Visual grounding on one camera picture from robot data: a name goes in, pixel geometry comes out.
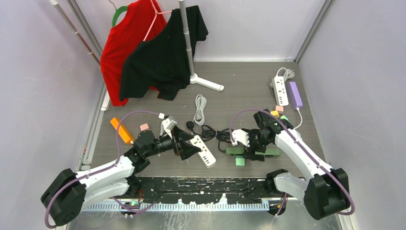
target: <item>robotic arm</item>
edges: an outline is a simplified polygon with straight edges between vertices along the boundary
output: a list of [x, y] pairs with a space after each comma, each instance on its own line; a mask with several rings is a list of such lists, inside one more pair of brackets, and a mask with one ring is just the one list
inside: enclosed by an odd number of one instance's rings
[[147, 130], [142, 131], [133, 147], [128, 150], [117, 164], [115, 161], [94, 169], [73, 173], [71, 169], [62, 171], [41, 196], [41, 202], [48, 207], [52, 197], [67, 183], [89, 175], [112, 164], [115, 166], [93, 176], [87, 176], [66, 188], [51, 206], [50, 215], [57, 226], [71, 222], [90, 205], [113, 196], [134, 196], [140, 189], [140, 181], [135, 174], [143, 171], [149, 164], [148, 157], [172, 149], [182, 160], [201, 151], [199, 147], [186, 143], [194, 136], [176, 126], [171, 116], [162, 121], [165, 133], [158, 138]]
[[[293, 126], [285, 119], [280, 120], [289, 130], [269, 115], [258, 112], [254, 114], [259, 129], [238, 129], [233, 131], [233, 145], [238, 142], [244, 145], [245, 159], [264, 161], [263, 156], [255, 155], [256, 151], [265, 152], [266, 146], [275, 144], [282, 149], [297, 165], [304, 175], [302, 180], [281, 169], [267, 174], [265, 185], [269, 192], [285, 192], [304, 203], [314, 219], [321, 219], [350, 207], [340, 187], [322, 170], [327, 169], [349, 191], [348, 176], [342, 169], [333, 169], [321, 160], [303, 141]], [[293, 137], [300, 140], [305, 152]]]

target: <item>white rack foot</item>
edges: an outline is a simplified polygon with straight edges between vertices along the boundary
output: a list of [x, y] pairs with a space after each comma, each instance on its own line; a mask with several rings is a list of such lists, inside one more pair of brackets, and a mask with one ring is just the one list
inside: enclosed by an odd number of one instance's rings
[[195, 73], [194, 76], [191, 76], [191, 84], [196, 84], [196, 83], [199, 85], [205, 86], [207, 88], [210, 88], [212, 90], [216, 90], [216, 91], [222, 91], [224, 89], [223, 85], [219, 85], [219, 84], [211, 82], [209, 80], [199, 78], [197, 76], [197, 74]]
[[102, 111], [107, 111], [109, 109], [109, 105], [110, 105], [110, 96], [109, 96], [109, 92], [107, 92], [106, 90], [106, 94], [104, 95], [104, 100], [103, 100], [103, 104], [101, 104], [101, 110]]

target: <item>yellow block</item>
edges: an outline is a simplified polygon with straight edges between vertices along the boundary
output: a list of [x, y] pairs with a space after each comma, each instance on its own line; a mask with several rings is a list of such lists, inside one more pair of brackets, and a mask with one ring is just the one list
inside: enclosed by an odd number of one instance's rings
[[278, 113], [278, 111], [276, 111], [276, 110], [271, 111], [271, 115], [273, 115], [273, 116], [276, 117], [276, 118], [279, 118], [279, 113]]
[[[117, 130], [118, 123], [120, 120], [117, 117], [113, 117], [113, 119], [110, 121], [110, 123], [113, 125], [114, 129]], [[120, 128], [118, 130], [118, 134], [120, 135], [121, 139], [127, 144], [130, 145], [131, 141], [134, 141], [134, 137], [128, 132], [128, 130], [125, 128], [123, 124], [120, 125]]]

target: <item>green hanger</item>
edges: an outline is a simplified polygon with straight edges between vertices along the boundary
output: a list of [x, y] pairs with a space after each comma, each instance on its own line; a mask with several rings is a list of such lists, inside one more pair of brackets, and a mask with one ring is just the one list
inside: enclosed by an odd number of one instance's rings
[[117, 23], [117, 20], [118, 20], [118, 17], [120, 16], [120, 14], [122, 14], [122, 13], [125, 12], [125, 11], [127, 11], [127, 9], [128, 9], [128, 6], [122, 6], [122, 7], [118, 8], [118, 9], [115, 11], [114, 16], [113, 16], [112, 27], [115, 27], [115, 25], [116, 25], [116, 23]]

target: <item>t-shirt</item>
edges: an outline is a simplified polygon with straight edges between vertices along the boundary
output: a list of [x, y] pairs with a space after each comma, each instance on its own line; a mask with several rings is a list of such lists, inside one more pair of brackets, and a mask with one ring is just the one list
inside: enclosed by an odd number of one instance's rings
[[[152, 0], [158, 12], [159, 5]], [[125, 105], [128, 99], [119, 100], [123, 64], [144, 39], [155, 17], [151, 0], [138, 0], [128, 5], [124, 19], [110, 30], [100, 59], [101, 72], [113, 106]], [[147, 40], [158, 35], [166, 25], [165, 18], [158, 14]]]
[[[208, 35], [198, 6], [186, 8], [192, 53], [197, 41]], [[179, 89], [190, 84], [190, 69], [186, 54], [180, 10], [172, 10], [168, 24], [154, 39], [141, 42], [127, 58], [121, 77], [120, 100], [145, 95], [153, 85], [159, 98], [173, 100]]]

